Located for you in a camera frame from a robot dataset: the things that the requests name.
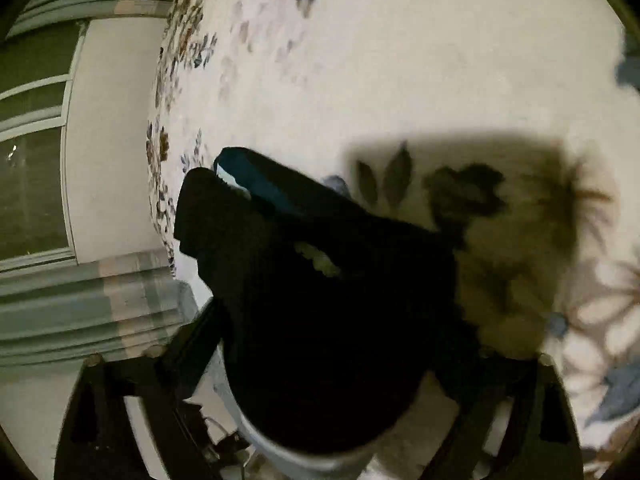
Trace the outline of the floral bed blanket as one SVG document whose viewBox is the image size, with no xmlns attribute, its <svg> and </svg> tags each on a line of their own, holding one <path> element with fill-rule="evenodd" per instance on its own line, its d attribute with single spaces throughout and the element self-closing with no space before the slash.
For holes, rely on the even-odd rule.
<svg viewBox="0 0 640 480">
<path fill-rule="evenodd" d="M 175 0 L 146 133 L 171 271 L 182 180 L 228 145 L 367 210 L 461 228 L 461 301 L 551 354 L 585 475 L 639 443 L 639 89 L 620 0 Z"/>
</svg>

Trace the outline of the green striped curtain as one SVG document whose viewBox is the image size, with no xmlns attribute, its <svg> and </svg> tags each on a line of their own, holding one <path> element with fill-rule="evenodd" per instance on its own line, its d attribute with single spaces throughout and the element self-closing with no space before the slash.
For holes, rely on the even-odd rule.
<svg viewBox="0 0 640 480">
<path fill-rule="evenodd" d="M 140 356 L 166 344 L 198 306 L 166 252 L 1 275 L 1 370 Z"/>
</svg>

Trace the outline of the black grey striped sweater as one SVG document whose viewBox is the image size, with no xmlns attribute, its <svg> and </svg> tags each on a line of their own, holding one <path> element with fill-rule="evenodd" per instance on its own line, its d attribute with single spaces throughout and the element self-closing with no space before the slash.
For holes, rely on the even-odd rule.
<svg viewBox="0 0 640 480">
<path fill-rule="evenodd" d="M 452 251 L 248 148 L 186 173 L 174 237 L 212 292 L 243 436 L 293 479 L 357 478 L 452 324 Z"/>
</svg>

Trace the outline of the window frame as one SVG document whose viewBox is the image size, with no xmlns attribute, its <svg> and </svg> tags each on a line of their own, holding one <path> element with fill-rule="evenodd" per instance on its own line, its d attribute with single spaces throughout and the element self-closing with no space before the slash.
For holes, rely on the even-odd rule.
<svg viewBox="0 0 640 480">
<path fill-rule="evenodd" d="M 85 22 L 1 44 L 1 270 L 75 258 L 65 177 L 66 125 Z"/>
</svg>

